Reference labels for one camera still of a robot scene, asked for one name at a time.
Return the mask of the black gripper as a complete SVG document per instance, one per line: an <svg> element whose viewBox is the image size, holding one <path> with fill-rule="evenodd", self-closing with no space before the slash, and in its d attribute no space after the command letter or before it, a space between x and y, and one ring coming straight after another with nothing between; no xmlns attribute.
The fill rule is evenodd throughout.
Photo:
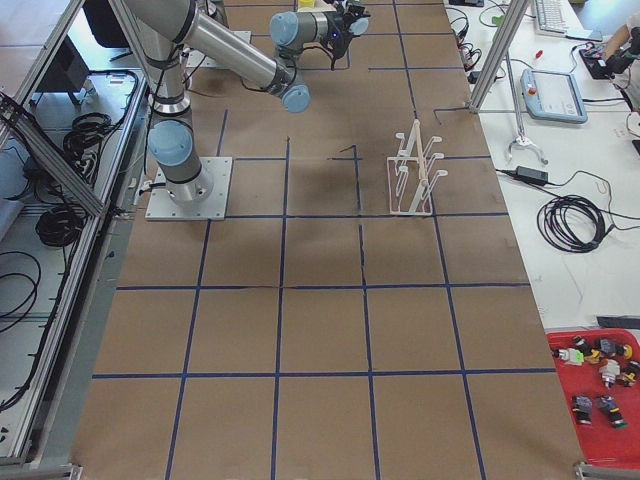
<svg viewBox="0 0 640 480"><path fill-rule="evenodd" d="M371 14L362 1L327 1L327 4L334 10L325 13L328 30L324 48L331 55L345 55L351 41L367 31Z"/></svg>

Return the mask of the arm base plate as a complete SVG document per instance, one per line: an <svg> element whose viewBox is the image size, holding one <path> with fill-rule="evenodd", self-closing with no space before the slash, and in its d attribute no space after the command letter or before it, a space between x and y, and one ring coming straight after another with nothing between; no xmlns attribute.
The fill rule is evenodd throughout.
<svg viewBox="0 0 640 480"><path fill-rule="evenodd" d="M232 177L231 157L200 157L199 175L188 183L167 180L158 168L146 210L150 221L200 221L225 219Z"/></svg>

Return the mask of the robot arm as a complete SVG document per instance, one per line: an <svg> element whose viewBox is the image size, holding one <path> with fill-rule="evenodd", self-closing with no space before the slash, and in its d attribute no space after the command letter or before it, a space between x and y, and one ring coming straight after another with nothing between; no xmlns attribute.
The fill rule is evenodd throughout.
<svg viewBox="0 0 640 480"><path fill-rule="evenodd" d="M220 1L113 8L145 63L148 149L163 175L159 195L173 207L197 209L228 193L233 213L274 214L284 197L281 140L348 126L365 98L363 73L343 63L369 23L358 1L276 12L271 53L228 27Z"/></svg>

